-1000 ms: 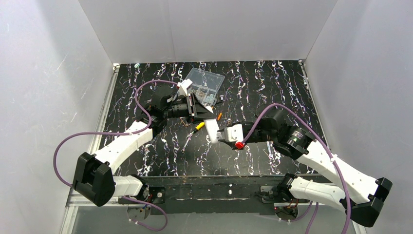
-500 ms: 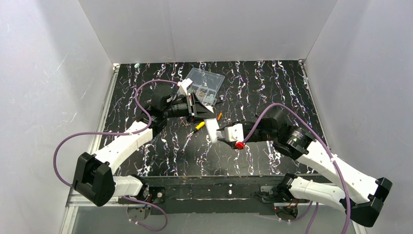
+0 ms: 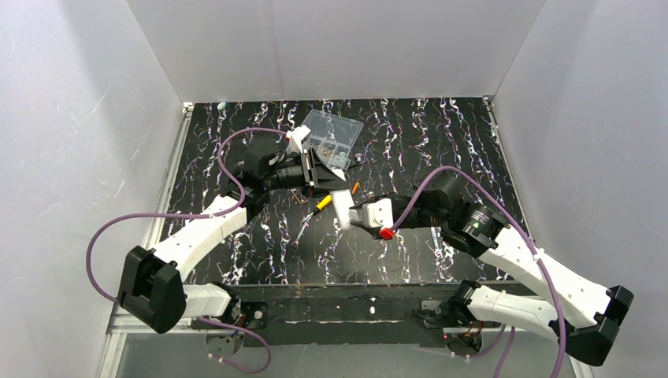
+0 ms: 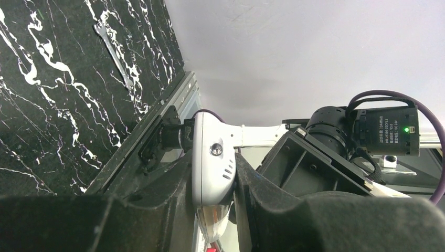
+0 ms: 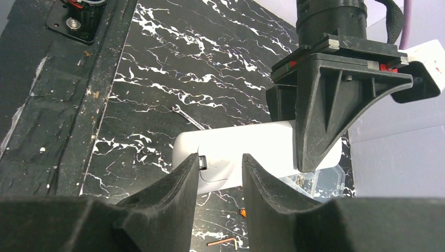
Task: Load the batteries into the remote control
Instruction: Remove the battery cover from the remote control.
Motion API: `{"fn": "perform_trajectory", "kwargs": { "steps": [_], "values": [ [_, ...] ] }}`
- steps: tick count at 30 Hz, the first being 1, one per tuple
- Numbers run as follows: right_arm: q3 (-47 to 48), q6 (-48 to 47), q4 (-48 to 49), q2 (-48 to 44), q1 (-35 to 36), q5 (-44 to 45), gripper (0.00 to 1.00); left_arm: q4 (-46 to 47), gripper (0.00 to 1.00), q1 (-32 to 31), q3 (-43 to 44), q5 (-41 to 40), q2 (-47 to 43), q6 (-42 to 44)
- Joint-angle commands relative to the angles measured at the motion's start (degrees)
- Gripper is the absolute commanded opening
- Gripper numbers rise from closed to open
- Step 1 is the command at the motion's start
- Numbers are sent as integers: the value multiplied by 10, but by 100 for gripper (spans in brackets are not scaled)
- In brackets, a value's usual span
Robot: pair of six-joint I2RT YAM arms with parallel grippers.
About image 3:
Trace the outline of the white remote control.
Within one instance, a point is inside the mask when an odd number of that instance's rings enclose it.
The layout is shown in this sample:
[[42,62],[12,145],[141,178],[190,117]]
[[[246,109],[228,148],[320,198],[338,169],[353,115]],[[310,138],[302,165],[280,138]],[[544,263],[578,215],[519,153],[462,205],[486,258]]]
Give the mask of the white remote control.
[[332,197],[332,205],[336,212],[336,217],[340,227],[343,230],[352,228],[352,222],[358,221],[358,215],[354,206],[352,194],[348,189],[331,191],[329,195]]

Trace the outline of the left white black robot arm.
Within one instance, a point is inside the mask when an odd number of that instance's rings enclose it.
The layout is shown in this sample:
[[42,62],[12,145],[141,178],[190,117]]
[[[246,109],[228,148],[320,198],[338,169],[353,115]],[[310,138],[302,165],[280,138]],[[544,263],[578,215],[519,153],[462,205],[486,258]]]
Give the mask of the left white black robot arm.
[[239,325],[241,301],[223,283],[184,281],[230,235],[253,220],[275,190],[300,189],[314,198],[349,188],[341,169],[328,167],[315,149],[265,154],[239,168],[212,203],[171,237],[150,249],[136,246],[125,258],[117,302],[158,334],[186,318],[213,317]]

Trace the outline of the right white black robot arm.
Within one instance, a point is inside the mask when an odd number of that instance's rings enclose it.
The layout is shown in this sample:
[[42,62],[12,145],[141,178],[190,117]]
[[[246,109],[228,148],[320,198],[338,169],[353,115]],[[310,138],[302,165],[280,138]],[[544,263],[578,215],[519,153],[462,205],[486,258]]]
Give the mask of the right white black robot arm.
[[418,311],[428,327],[510,325],[563,343],[570,357],[601,366],[634,299],[625,287],[593,283],[530,246],[504,213],[466,199],[460,179],[445,172],[430,176],[413,195],[387,193],[354,204],[344,192],[334,203],[344,228],[363,229],[376,239],[392,239],[403,228],[437,227],[448,246],[502,269],[533,293],[511,295],[465,280],[450,298]]

